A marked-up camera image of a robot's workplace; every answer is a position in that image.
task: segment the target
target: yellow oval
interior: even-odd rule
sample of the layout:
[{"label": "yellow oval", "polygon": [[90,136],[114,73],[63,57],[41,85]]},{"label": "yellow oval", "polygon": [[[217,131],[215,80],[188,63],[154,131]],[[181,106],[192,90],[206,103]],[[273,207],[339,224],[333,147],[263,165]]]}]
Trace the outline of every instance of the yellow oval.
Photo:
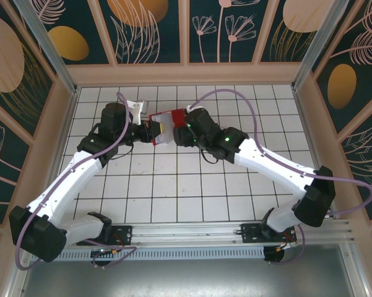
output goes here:
[{"label": "yellow oval", "polygon": [[333,0],[286,0],[283,22],[291,31],[308,33],[320,28]]},{"label": "yellow oval", "polygon": [[111,11],[123,23],[132,27],[144,27],[150,22],[142,22],[142,10],[139,2],[144,9],[150,11],[158,23],[168,12],[168,0],[107,0]]},{"label": "yellow oval", "polygon": [[80,61],[85,59],[89,54],[88,43],[84,37],[67,26],[58,26],[52,28],[48,35],[55,44],[58,53],[65,59],[71,61]]},{"label": "yellow oval", "polygon": [[22,81],[24,51],[17,34],[0,19],[0,92],[14,91]]},{"label": "yellow oval", "polygon": [[329,103],[340,110],[347,106],[352,99],[357,86],[357,75],[347,64],[340,64],[333,69],[327,86]]}]

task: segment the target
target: enclosure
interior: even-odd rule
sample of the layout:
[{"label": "enclosure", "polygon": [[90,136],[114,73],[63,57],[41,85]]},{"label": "enclosure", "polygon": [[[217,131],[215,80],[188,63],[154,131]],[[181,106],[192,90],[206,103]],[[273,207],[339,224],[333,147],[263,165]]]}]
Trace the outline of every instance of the enclosure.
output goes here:
[{"label": "enclosure", "polygon": [[[67,167],[118,92],[148,102],[143,119],[212,92],[212,119],[254,138],[242,94],[263,146],[372,185],[372,0],[0,0],[0,296],[372,296],[372,202],[302,225],[298,262],[268,265],[267,245],[235,231],[292,193],[174,142],[121,146],[66,208],[63,221],[130,226],[132,257],[96,271],[96,248],[71,246],[19,270],[10,211]],[[369,196],[335,191],[333,211]]]}]

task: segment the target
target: white tiled floor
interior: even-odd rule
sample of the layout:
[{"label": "white tiled floor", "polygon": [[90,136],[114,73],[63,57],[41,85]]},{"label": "white tiled floor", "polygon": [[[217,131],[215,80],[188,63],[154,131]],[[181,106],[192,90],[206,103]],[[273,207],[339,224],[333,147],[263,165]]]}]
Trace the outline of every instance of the white tiled floor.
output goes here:
[{"label": "white tiled floor", "polygon": [[[303,126],[288,85],[226,85],[83,88],[74,115],[63,168],[106,103],[118,90],[128,100],[147,100],[149,114],[184,108],[216,88],[241,92],[254,106],[262,145],[285,158],[313,166]],[[253,122],[246,103],[232,93],[202,102],[222,127],[241,128],[251,136]],[[120,147],[119,153],[129,147]],[[135,143],[129,155],[109,162],[80,192],[65,217],[96,211],[113,223],[171,223],[260,220],[271,208],[292,199],[289,191],[263,175],[219,161],[208,164],[197,148]]]}]

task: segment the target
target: wall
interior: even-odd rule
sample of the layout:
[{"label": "wall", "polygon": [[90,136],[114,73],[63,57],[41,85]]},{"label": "wall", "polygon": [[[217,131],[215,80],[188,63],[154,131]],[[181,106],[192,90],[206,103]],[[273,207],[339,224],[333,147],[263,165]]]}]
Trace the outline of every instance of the wall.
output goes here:
[{"label": "wall", "polygon": [[0,1],[0,290],[14,266],[8,213],[43,189],[69,95],[11,5]]},{"label": "wall", "polygon": [[290,83],[333,0],[32,1],[78,85]]},{"label": "wall", "polygon": [[[301,88],[321,162],[337,176],[372,185],[372,0],[356,0]],[[338,209],[360,204],[365,188],[336,184]],[[372,279],[372,203],[346,215]]]}]

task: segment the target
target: purple cable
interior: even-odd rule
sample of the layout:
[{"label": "purple cable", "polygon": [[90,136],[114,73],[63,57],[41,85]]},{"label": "purple cable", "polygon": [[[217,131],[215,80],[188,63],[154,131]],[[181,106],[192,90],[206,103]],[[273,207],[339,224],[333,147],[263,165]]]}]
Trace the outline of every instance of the purple cable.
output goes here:
[{"label": "purple cable", "polygon": [[301,232],[301,240],[303,242],[303,244],[301,245],[301,251],[300,253],[293,259],[291,260],[288,260],[288,261],[285,261],[285,262],[278,262],[278,263],[275,263],[277,265],[285,265],[285,264],[290,264],[290,263],[294,263],[296,262],[304,253],[304,249],[305,249],[305,235],[304,235],[304,230],[302,229],[302,227],[300,225],[297,225],[297,227],[300,229],[300,232]]},{"label": "purple cable", "polygon": [[111,146],[109,146],[108,148],[102,150],[101,152],[96,153],[95,155],[89,156],[89,157],[81,160],[80,162],[74,164],[72,168],[70,168],[69,170],[67,170],[63,174],[63,176],[58,179],[58,181],[53,185],[53,187],[51,188],[51,190],[48,191],[48,193],[45,196],[45,198],[42,200],[42,202],[39,204],[39,206],[35,209],[35,211],[31,214],[31,216],[27,219],[24,227],[21,229],[21,231],[19,233],[19,237],[18,237],[18,240],[17,240],[17,245],[16,245],[16,248],[15,248],[15,264],[17,265],[18,269],[20,269],[20,270],[31,269],[32,267],[34,267],[35,265],[37,265],[39,263],[39,261],[40,261],[40,259],[38,259],[37,261],[35,261],[32,265],[29,265],[28,267],[22,266],[22,264],[20,263],[20,244],[21,244],[21,242],[22,242],[22,240],[24,238],[24,235],[25,235],[25,232],[26,232],[27,228],[30,225],[30,222],[34,219],[34,217],[37,215],[37,213],[43,208],[43,205],[46,204],[46,202],[48,201],[48,199],[51,197],[52,193],[72,173],[72,171],[76,170],[81,164],[84,164],[85,162],[87,162],[87,161],[89,161],[91,159],[97,158],[99,156],[102,156],[104,153],[109,152],[111,149],[115,148],[116,145],[118,145],[119,142],[121,141],[121,139],[123,139],[123,137],[125,136],[125,133],[126,133],[126,131],[128,129],[128,125],[129,125],[129,108],[128,108],[128,103],[127,103],[127,101],[125,99],[125,96],[122,93],[120,93],[120,92],[117,93],[117,98],[123,103],[123,105],[125,105],[126,119],[125,119],[124,130],[122,131],[121,135],[118,137],[118,139],[116,140],[116,142],[113,143]]},{"label": "purple cable", "polygon": [[252,115],[253,115],[253,125],[254,125],[253,136],[254,136],[254,141],[256,142],[256,145],[257,145],[257,148],[259,149],[259,151],[264,156],[266,156],[268,159],[270,159],[271,161],[275,162],[276,164],[279,164],[279,165],[283,166],[286,169],[292,170],[293,172],[298,173],[298,174],[300,174],[302,176],[307,176],[309,178],[323,179],[323,180],[326,180],[326,181],[344,181],[344,182],[348,182],[348,183],[354,183],[354,184],[356,184],[358,186],[366,187],[369,190],[369,192],[370,192],[369,196],[360,205],[355,206],[355,207],[352,207],[350,209],[340,210],[340,211],[337,211],[337,212],[329,212],[330,214],[332,214],[332,215],[344,215],[346,213],[354,212],[356,210],[362,209],[363,207],[365,207],[366,205],[368,205],[372,201],[372,186],[370,186],[368,183],[365,183],[364,181],[358,181],[356,179],[350,179],[350,178],[335,178],[335,177],[332,177],[332,176],[321,176],[321,175],[307,173],[307,172],[298,170],[298,169],[296,169],[294,167],[291,167],[288,164],[282,163],[280,160],[275,159],[273,156],[269,155],[269,153],[267,153],[266,151],[264,151],[263,147],[261,146],[261,144],[259,142],[259,138],[257,137],[257,118],[256,118],[256,114],[254,113],[253,106],[249,102],[249,100],[246,99],[246,97],[244,95],[242,95],[240,92],[237,92],[235,90],[231,90],[229,88],[223,88],[223,89],[220,89],[220,90],[214,90],[214,91],[211,91],[208,94],[205,94],[204,96],[200,97],[200,99],[198,99],[197,102],[195,102],[194,104],[192,104],[190,108],[195,107],[198,103],[200,103],[202,100],[204,100],[208,96],[211,96],[212,94],[220,93],[220,92],[234,93],[234,94],[238,95],[239,97],[241,97],[246,102],[246,104],[249,106],[249,109],[250,109],[250,111],[252,112]]},{"label": "purple cable", "polygon": [[99,254],[96,254],[94,255],[94,257],[92,258],[92,264],[95,268],[100,268],[100,269],[106,269],[106,268],[110,268],[110,267],[113,267],[115,265],[118,265],[120,264],[123,260],[125,260],[125,258],[129,257],[131,254],[133,254],[137,247],[135,246],[121,246],[121,247],[118,247],[118,246],[108,246],[107,244],[101,244],[101,243],[96,243],[95,241],[92,241],[92,240],[84,240],[86,243],[90,243],[90,244],[93,244],[95,246],[101,246],[103,248],[108,248],[108,249],[131,249],[131,251],[127,254],[125,254],[123,257],[119,258],[118,260],[113,260],[111,261],[109,264],[105,265],[105,266],[99,266],[95,263],[95,260],[96,258],[99,256]]}]

